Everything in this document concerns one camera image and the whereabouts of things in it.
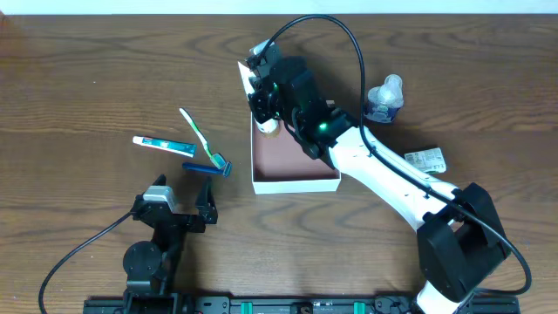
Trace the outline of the white squeeze tube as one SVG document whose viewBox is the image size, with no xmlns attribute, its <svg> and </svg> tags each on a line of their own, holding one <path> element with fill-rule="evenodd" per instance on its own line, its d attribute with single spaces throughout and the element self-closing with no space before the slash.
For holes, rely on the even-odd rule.
<svg viewBox="0 0 558 314">
<path fill-rule="evenodd" d="M 238 61 L 237 64 L 241 75 L 243 89 L 246 97 L 248 98 L 250 95 L 255 93 L 255 89 L 249 81 L 251 78 L 255 77 L 255 74 L 241 61 Z M 255 120 L 255 114 L 253 113 L 252 120 L 255 122 L 257 130 L 266 138 L 274 138 L 280 133 L 278 121 L 275 119 L 269 119 L 264 123 L 260 123 Z"/>
</svg>

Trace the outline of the clear bottle blue label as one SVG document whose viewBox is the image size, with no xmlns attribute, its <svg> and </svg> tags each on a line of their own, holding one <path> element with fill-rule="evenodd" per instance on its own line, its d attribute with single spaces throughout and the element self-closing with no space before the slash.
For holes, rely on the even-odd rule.
<svg viewBox="0 0 558 314">
<path fill-rule="evenodd" d="M 377 123 L 390 124 L 403 106 L 403 80 L 397 74 L 390 74 L 381 86 L 368 91 L 365 117 Z"/>
</svg>

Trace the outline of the green white soap packet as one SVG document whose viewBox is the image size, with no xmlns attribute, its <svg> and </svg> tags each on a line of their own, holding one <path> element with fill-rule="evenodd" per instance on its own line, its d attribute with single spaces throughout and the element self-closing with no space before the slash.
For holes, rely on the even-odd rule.
<svg viewBox="0 0 558 314">
<path fill-rule="evenodd" d="M 407 153 L 405 160 L 427 174 L 442 174 L 447 170 L 444 155 L 439 147 Z"/>
</svg>

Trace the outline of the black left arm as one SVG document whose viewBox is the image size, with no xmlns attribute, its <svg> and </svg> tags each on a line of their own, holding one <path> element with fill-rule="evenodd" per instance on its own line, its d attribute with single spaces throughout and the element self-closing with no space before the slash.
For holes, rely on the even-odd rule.
<svg viewBox="0 0 558 314">
<path fill-rule="evenodd" d="M 174 276 L 188 233 L 203 233 L 217 223 L 218 212 L 212 193 L 212 179 L 206 178 L 198 193 L 196 214 L 176 211 L 174 191 L 161 175 L 143 194 L 137 195 L 131 209 L 135 221 L 153 229 L 152 239 L 133 244 L 125 253 L 123 268 L 126 290 L 135 297 L 166 295 Z"/>
</svg>

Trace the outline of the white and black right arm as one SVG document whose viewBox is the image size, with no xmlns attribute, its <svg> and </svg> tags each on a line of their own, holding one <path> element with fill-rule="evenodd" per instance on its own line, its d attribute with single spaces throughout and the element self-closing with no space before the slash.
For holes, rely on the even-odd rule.
<svg viewBox="0 0 558 314">
<path fill-rule="evenodd" d="M 486 295 L 481 282 L 513 251 L 489 193 L 475 183 L 459 189 L 393 153 L 326 102 L 303 58 L 255 60 L 249 58 L 239 72 L 258 130 L 283 123 L 312 160 L 363 183 L 416 232 L 426 279 L 415 298 L 417 310 L 456 313 Z"/>
</svg>

